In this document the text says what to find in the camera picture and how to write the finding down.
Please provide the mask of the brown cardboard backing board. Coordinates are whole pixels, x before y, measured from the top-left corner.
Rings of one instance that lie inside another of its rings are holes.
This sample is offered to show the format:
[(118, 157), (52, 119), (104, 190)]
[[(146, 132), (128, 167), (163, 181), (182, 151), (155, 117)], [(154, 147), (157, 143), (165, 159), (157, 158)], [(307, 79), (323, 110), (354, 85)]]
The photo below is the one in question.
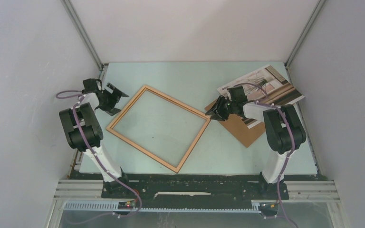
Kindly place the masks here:
[(242, 117), (236, 114), (230, 114), (226, 121), (219, 121), (219, 123), (246, 148), (251, 146), (266, 131), (263, 122), (249, 128)]

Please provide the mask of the light wooden picture frame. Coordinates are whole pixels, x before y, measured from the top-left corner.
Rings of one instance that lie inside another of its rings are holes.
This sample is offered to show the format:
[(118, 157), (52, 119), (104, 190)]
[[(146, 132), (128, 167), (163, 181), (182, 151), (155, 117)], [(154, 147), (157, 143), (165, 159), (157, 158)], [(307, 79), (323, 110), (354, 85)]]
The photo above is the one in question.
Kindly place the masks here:
[[(117, 124), (119, 124), (122, 119), (127, 115), (127, 113), (130, 111), (130, 109), (133, 107), (133, 105), (138, 102), (139, 98), (145, 93), (148, 92), (156, 97), (159, 97), (201, 119), (204, 120), (204, 124), (201, 126), (200, 130), (198, 131), (198, 133), (195, 135), (194, 139), (192, 140), (192, 142), (190, 143), (190, 145), (188, 146), (187, 150), (185, 151), (185, 153), (183, 154), (182, 158), (179, 160), (177, 165), (172, 165), (169, 162), (167, 162), (166, 160), (160, 158), (158, 155), (155, 155), (153, 152), (149, 151), (148, 149), (144, 148), (143, 146), (137, 144), (136, 142), (133, 142), (133, 140), (129, 139), (128, 137), (122, 135), (120, 132), (115, 130), (115, 127), (117, 126)], [(210, 119), (208, 117), (205, 116), (204, 113), (202, 113), (201, 111), (151, 87), (148, 85), (144, 85), (138, 92), (137, 94), (135, 94), (131, 100), (126, 104), (126, 106), (122, 109), (122, 111), (119, 113), (119, 115), (117, 117), (115, 117), (111, 123), (106, 127), (106, 130), (108, 132), (110, 132), (112, 135), (118, 137), (119, 139), (121, 139), (122, 141), (124, 141), (125, 143), (131, 145), (132, 147), (134, 147), (135, 149), (137, 149), (138, 151), (144, 153), (145, 155), (149, 156), (150, 158), (152, 158), (153, 160), (155, 160), (156, 162), (160, 163), (161, 165), (165, 166), (166, 168), (170, 169), (171, 171), (173, 171), (174, 173), (178, 173), (182, 166), (185, 164), (186, 160), (188, 159), (189, 155), (191, 154), (191, 152), (193, 151), (194, 147), (196, 146), (196, 144), (198, 143), (199, 139), (201, 138), (201, 136), (203, 135), (203, 133), (205, 132), (206, 128), (208, 127), (210, 123)]]

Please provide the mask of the printed plant photo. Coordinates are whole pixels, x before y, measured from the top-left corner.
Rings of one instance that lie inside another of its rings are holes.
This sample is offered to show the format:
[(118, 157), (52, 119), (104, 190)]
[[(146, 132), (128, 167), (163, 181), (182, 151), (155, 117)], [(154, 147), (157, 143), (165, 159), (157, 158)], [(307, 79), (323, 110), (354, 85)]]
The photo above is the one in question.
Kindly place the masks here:
[(271, 65), (224, 84), (217, 88), (217, 91), (220, 95), (230, 96), (227, 89), (234, 86), (243, 86), (244, 94), (249, 100), (259, 100), (277, 106), (292, 105), (305, 97)]

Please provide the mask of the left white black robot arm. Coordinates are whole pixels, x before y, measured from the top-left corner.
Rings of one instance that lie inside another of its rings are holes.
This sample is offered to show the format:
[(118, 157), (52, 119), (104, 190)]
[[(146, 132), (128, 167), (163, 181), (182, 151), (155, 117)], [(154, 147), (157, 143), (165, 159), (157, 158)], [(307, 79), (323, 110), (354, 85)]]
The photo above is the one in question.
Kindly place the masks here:
[(133, 193), (131, 184), (121, 166), (116, 164), (102, 144), (103, 130), (95, 110), (100, 109), (114, 116), (120, 112), (116, 104), (128, 95), (111, 83), (103, 87), (100, 79), (85, 79), (83, 86), (81, 91), (72, 91), (77, 103), (59, 112), (67, 143), (90, 158), (99, 168), (103, 176), (103, 198), (125, 198)]

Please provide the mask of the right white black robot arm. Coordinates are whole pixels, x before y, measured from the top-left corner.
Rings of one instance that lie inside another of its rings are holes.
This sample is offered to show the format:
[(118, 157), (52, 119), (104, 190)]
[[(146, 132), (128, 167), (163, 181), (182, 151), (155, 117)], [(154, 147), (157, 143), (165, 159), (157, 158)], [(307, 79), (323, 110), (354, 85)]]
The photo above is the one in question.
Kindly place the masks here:
[(257, 191), (262, 198), (275, 195), (280, 199), (285, 169), (291, 155), (306, 141), (306, 132), (293, 105), (267, 104), (262, 98), (250, 100), (243, 87), (243, 83), (229, 87), (228, 95), (220, 95), (205, 114), (220, 122), (234, 114), (264, 123), (271, 152), (259, 174)]

